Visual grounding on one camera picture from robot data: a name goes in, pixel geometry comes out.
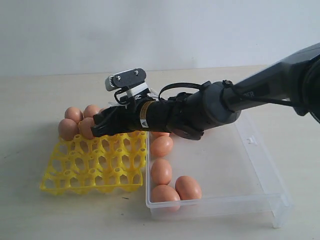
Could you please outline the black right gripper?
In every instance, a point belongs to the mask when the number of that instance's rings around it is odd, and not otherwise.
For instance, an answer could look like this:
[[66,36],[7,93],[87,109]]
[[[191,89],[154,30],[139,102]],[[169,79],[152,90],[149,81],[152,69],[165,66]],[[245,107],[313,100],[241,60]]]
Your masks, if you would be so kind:
[[181,138],[198,141],[205,128],[192,122],[193,112],[188,113],[187,98],[182,92],[168,100],[150,97],[138,99],[125,106],[112,106],[93,116],[91,132],[94,137],[114,136],[133,131],[173,133]]

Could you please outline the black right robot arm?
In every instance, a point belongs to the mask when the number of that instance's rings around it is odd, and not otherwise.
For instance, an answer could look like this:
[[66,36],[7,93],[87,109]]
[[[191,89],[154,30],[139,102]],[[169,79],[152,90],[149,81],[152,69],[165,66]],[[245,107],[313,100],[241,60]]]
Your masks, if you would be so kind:
[[116,105],[93,116],[95,137],[133,131],[173,133],[198,141],[205,130],[234,123],[241,111],[265,104],[289,106],[299,116],[320,118],[320,46],[301,49],[250,77],[164,87],[194,89],[167,99],[152,96],[146,72],[134,68],[110,75],[105,88]]

